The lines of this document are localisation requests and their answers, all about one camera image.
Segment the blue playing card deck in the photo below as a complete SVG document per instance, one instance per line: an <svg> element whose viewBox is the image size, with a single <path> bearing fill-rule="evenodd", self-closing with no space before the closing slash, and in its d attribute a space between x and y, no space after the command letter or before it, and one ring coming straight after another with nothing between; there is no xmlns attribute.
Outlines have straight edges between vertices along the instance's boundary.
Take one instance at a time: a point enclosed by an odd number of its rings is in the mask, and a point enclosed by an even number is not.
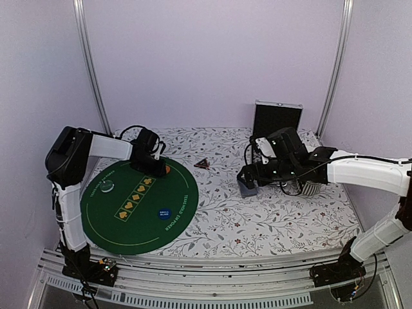
<svg viewBox="0 0 412 309"><path fill-rule="evenodd" d="M258 194L258 189L256 187L249 189L242 182L238 182L238 186L239 186L239 191L240 191L240 195L242 198L248 198L248 197L256 196Z"/></svg>

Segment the clear dealer button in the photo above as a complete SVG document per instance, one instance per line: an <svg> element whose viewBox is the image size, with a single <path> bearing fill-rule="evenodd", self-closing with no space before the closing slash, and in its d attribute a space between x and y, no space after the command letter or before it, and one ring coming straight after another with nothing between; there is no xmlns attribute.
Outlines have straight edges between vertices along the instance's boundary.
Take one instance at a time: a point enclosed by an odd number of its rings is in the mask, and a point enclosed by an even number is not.
<svg viewBox="0 0 412 309"><path fill-rule="evenodd" d="M113 190L115 184L111 181L111 180L104 180L102 181L102 183L100 184L100 190L103 193L107 193Z"/></svg>

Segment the blue small blind button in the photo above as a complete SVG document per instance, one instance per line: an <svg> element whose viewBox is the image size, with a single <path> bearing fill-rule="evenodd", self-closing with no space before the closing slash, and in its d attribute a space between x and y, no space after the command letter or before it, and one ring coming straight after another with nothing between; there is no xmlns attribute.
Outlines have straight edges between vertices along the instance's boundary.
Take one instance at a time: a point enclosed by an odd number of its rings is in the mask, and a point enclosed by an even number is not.
<svg viewBox="0 0 412 309"><path fill-rule="evenodd" d="M158 217L161 220L168 220L172 216L172 210L171 209L160 209L158 211Z"/></svg>

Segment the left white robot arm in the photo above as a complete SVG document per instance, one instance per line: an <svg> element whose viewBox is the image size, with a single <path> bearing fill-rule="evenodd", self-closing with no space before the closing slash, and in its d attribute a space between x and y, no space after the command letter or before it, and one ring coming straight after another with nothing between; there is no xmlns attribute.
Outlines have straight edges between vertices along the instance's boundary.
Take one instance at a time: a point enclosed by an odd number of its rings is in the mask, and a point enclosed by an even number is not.
<svg viewBox="0 0 412 309"><path fill-rule="evenodd" d="M52 184L53 206L61 234L65 263L81 279L91 279L96 270L90 261L89 245L82 228L80 189L91 157L112 158L130 163L149 176L165 176L161 154L166 144L153 131L139 126L137 138L125 141L84 128L66 126L45 159L47 179Z"/></svg>

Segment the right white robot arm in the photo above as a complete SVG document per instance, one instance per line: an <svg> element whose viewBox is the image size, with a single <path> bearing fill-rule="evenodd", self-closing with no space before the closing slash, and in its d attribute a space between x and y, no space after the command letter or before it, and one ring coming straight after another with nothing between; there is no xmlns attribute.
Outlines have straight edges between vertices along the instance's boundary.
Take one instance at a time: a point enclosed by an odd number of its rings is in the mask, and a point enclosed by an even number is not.
<svg viewBox="0 0 412 309"><path fill-rule="evenodd" d="M337 280L347 280L371 255L411 232L410 160L353 154L334 147L317 147L309 152L292 127L252 138L250 144L262 159L244 165L238 173L242 195L253 194L257 186L297 181L300 185L360 185L399 196L391 212L345 244L332 271Z"/></svg>

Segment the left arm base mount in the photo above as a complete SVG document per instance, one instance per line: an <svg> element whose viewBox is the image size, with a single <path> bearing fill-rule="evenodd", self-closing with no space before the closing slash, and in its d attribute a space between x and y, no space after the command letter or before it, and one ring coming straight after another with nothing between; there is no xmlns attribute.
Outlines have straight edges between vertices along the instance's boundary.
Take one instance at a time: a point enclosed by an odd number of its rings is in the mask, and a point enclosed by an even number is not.
<svg viewBox="0 0 412 309"><path fill-rule="evenodd" d="M104 258L102 263L90 261L88 258L78 261L65 259L62 274L83 282L114 287L118 267L107 258Z"/></svg>

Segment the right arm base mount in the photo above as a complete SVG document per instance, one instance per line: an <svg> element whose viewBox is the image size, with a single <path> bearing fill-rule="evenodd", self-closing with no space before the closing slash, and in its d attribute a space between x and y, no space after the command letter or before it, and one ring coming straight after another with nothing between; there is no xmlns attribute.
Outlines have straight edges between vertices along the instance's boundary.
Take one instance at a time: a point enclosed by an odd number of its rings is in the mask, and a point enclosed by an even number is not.
<svg viewBox="0 0 412 309"><path fill-rule="evenodd" d="M330 288L330 294L338 303L352 303L366 294L374 283L377 275L378 261L375 254L373 257L375 260L373 275L367 287L364 287L366 269L363 264L353 266L349 262L340 263L338 261L329 264L320 263L310 268L309 275L315 287L351 281L347 285Z"/></svg>

